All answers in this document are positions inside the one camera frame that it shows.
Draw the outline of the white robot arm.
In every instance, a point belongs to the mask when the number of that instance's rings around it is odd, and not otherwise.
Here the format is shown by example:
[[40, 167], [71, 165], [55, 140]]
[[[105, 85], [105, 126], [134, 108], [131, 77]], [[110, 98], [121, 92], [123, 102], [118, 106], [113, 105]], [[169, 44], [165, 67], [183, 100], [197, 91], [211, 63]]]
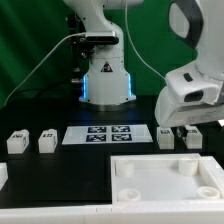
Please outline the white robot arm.
[[[84, 75], [82, 102], [118, 107], [135, 99], [124, 67], [123, 31], [108, 21], [108, 9], [127, 9], [144, 0], [63, 0], [77, 13], [93, 46]], [[172, 0], [169, 25], [176, 36], [197, 51], [194, 61], [165, 76], [155, 118], [162, 127], [224, 119], [224, 0]]]

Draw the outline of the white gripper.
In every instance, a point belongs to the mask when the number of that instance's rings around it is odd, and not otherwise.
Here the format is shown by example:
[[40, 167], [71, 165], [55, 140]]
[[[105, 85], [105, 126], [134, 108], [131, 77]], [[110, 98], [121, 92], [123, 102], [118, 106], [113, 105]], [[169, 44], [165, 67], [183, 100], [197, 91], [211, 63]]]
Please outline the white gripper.
[[218, 121], [224, 119], [224, 104], [180, 104], [165, 87], [157, 99], [155, 118], [161, 127], [178, 127]]

